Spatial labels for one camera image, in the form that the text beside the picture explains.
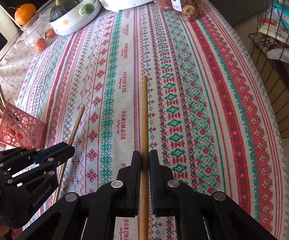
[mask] metal screw cap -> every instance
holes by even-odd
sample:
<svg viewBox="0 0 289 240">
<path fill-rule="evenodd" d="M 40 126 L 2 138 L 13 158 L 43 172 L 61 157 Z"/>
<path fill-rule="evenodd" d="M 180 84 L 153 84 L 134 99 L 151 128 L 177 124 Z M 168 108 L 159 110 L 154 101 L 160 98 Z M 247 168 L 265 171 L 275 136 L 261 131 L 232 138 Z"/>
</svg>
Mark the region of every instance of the metal screw cap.
<svg viewBox="0 0 289 240">
<path fill-rule="evenodd" d="M 114 180 L 111 183 L 111 187 L 113 187 L 113 188 L 120 188 L 122 186 L 123 186 L 123 182 L 121 180 Z"/>
<path fill-rule="evenodd" d="M 223 201 L 225 200 L 225 193 L 218 191 L 213 195 L 213 197 L 218 201 Z"/>
<path fill-rule="evenodd" d="M 72 202 L 75 201 L 77 199 L 77 195 L 75 193 L 69 193 L 65 196 L 65 200 L 67 202 Z"/>
<path fill-rule="evenodd" d="M 169 187 L 178 187 L 180 185 L 179 181 L 175 179 L 171 179 L 168 181 L 168 186 Z"/>
</svg>

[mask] green fruit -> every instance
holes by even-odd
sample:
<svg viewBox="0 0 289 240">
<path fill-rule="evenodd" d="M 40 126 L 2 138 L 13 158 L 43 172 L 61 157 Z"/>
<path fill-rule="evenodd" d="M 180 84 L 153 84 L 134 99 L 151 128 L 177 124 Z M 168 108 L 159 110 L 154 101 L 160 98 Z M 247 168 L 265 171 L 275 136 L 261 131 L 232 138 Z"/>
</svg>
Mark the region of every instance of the green fruit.
<svg viewBox="0 0 289 240">
<path fill-rule="evenodd" d="M 85 4 L 84 6 L 81 7 L 79 13 L 81 15 L 84 15 L 84 14 L 91 14 L 93 11 L 94 11 L 95 7 L 93 4 L 91 3 L 87 3 Z"/>
</svg>

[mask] small pumpkin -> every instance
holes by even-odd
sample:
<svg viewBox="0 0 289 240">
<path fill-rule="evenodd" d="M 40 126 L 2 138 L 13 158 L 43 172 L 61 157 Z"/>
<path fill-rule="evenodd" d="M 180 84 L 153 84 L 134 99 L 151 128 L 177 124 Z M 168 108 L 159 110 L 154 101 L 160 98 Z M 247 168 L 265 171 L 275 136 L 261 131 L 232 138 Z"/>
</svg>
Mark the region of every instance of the small pumpkin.
<svg viewBox="0 0 289 240">
<path fill-rule="evenodd" d="M 32 3 L 21 5 L 15 12 L 15 21 L 19 25 L 24 25 L 35 15 L 36 7 Z"/>
<path fill-rule="evenodd" d="M 53 22 L 75 8 L 80 3 L 79 0 L 56 0 L 56 5 L 50 10 L 50 20 Z"/>
</svg>

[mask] green pumpkin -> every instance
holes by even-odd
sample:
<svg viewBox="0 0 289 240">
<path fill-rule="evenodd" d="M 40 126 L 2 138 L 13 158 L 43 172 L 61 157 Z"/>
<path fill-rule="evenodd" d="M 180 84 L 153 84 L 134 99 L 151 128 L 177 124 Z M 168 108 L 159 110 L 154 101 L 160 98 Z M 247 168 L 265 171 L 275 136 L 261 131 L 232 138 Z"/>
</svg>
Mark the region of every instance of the green pumpkin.
<svg viewBox="0 0 289 240">
<path fill-rule="evenodd" d="M 50 11 L 50 20 L 53 22 L 65 15 L 79 4 L 79 0 L 56 0 L 56 5 Z"/>
</svg>

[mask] tablecloth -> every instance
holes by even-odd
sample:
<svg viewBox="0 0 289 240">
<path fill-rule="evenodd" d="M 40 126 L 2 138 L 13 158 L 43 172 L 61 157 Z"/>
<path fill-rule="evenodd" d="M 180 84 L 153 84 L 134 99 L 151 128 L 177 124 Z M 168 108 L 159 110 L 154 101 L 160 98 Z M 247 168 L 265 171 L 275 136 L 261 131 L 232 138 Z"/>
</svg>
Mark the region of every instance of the tablecloth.
<svg viewBox="0 0 289 240">
<path fill-rule="evenodd" d="M 32 61 L 18 106 L 46 122 L 43 145 L 68 141 L 86 111 L 62 195 L 95 192 L 140 150 L 141 77 L 148 76 L 149 143 L 175 179 L 227 193 L 286 238 L 286 164 L 261 79 L 235 31 L 207 1 L 196 22 L 155 3 L 102 10 Z M 51 198 L 34 219 L 51 205 Z M 150 217 L 150 239 L 176 239 L 174 218 Z M 139 219 L 117 219 L 115 239 L 137 239 Z"/>
</svg>

